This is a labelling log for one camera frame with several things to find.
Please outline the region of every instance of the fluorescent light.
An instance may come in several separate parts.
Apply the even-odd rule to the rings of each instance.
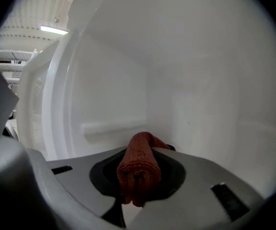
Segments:
[[[64,34],[68,33],[68,31],[53,28],[53,27],[50,27],[50,26],[45,26],[45,25],[40,26],[40,29],[41,29],[41,31],[44,31],[44,32],[57,33],[57,34],[61,34],[61,35],[64,35]]]

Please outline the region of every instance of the black slot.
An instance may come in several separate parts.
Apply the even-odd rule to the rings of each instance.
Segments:
[[[249,212],[249,209],[224,183],[214,185],[211,190],[214,192],[232,221],[237,220]]]
[[[54,168],[54,169],[51,169],[51,170],[54,174],[60,174],[60,173],[72,170],[72,167],[69,166],[69,165],[65,165],[65,166]]]

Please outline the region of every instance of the white bin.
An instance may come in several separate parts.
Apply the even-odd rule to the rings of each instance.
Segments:
[[[47,160],[125,146],[149,131],[264,197],[274,192],[276,26],[255,0],[73,6],[43,89]]]

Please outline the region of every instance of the ceiling light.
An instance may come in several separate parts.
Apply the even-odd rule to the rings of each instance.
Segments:
[[[50,27],[50,26],[45,26],[45,25],[40,26],[40,29],[41,29],[41,31],[44,31],[44,32],[57,33],[57,34],[61,34],[61,35],[64,35],[64,34],[68,33],[68,31],[53,28],[53,27]]]

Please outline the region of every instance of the rolled towel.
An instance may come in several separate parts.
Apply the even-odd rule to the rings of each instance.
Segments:
[[[132,201],[135,206],[142,207],[161,181],[160,167],[151,147],[172,149],[151,133],[141,132],[132,137],[118,165],[117,175],[124,204]]]

